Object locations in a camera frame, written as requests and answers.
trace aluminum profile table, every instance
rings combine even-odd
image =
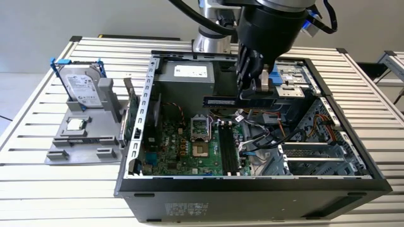
[[[190,51],[190,42],[82,38],[58,58],[101,58],[118,98],[122,78],[140,94],[150,50]],[[294,47],[285,57],[310,58],[393,192],[332,221],[181,223],[180,226],[404,226],[404,117],[346,53]],[[46,73],[0,137],[0,226],[134,226],[122,199],[113,198],[118,163],[46,166],[44,158],[66,111],[66,94],[52,70]]]
[[[384,63],[404,82],[404,52],[385,51],[377,63]]]

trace expansion slot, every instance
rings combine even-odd
[[[237,156],[233,141],[232,126],[228,124],[218,126],[218,143],[221,152],[221,163],[224,175],[236,175],[237,169]]]

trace blue tab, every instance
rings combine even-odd
[[[58,65],[68,65],[68,64],[70,64],[70,60],[69,60],[69,59],[60,59],[60,60],[57,61],[57,64],[58,64]]]
[[[272,72],[269,73],[269,79],[272,80],[272,84],[276,86],[280,86],[284,83],[276,64],[273,65]]]

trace case label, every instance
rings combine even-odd
[[[204,216],[209,203],[165,203],[165,212],[169,216]]]

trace motherboard chip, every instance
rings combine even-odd
[[[209,156],[208,143],[196,142],[192,144],[192,156],[193,157],[208,157]]]
[[[168,169],[177,169],[177,164],[176,163],[168,163],[166,168]]]

